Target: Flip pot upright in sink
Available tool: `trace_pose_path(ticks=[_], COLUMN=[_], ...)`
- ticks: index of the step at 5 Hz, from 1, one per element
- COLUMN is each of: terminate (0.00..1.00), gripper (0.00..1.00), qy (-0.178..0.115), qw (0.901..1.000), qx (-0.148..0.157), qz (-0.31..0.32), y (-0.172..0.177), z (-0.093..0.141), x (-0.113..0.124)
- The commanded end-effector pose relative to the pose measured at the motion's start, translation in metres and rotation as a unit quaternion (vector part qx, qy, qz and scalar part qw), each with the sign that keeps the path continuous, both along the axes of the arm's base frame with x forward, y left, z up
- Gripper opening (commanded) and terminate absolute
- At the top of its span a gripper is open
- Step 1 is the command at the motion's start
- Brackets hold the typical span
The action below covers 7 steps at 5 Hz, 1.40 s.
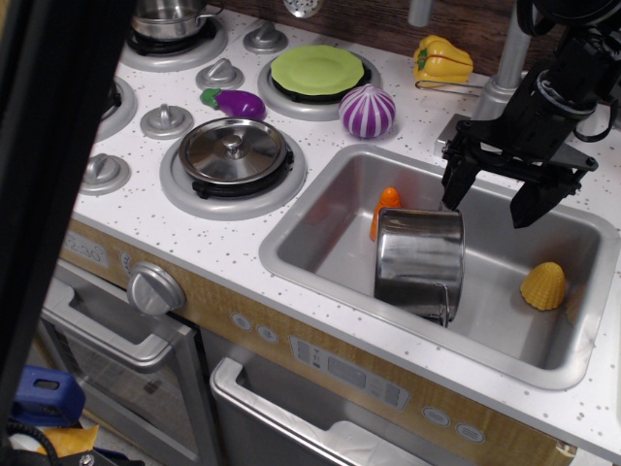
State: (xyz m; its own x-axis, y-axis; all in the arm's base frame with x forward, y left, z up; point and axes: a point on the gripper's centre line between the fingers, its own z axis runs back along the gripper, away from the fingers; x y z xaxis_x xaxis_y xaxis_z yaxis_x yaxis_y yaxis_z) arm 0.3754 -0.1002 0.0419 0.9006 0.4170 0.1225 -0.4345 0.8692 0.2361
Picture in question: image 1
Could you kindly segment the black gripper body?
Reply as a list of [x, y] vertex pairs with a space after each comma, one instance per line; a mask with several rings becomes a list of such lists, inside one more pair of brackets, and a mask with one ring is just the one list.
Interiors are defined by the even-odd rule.
[[598, 168], [591, 156], [566, 146], [576, 126], [594, 113], [594, 103], [576, 104], [559, 93], [560, 85], [543, 68], [529, 72], [502, 114], [491, 121], [460, 120], [443, 148], [476, 159], [480, 171], [545, 185], [579, 188]]

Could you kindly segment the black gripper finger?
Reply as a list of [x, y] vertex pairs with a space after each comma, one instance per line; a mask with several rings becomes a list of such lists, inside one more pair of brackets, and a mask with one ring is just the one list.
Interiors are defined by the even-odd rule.
[[571, 193], [572, 188], [564, 184], [524, 183], [510, 202], [513, 227], [532, 225]]
[[447, 209], [455, 211], [459, 207], [479, 171], [478, 161], [470, 156], [453, 155], [447, 159], [441, 180], [444, 189], [441, 201]]

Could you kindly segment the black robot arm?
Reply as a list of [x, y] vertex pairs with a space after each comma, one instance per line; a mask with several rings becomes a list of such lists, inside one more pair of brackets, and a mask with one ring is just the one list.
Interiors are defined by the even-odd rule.
[[514, 227], [528, 227], [575, 194], [597, 161], [564, 143], [575, 136], [595, 143], [608, 135], [585, 135], [578, 124], [601, 103], [613, 124], [620, 108], [620, 4], [617, 1], [519, 1], [520, 29], [542, 36], [565, 28], [554, 57], [537, 62], [495, 119], [461, 120], [442, 150], [447, 164], [442, 204], [458, 208], [477, 174], [518, 180], [510, 202]]

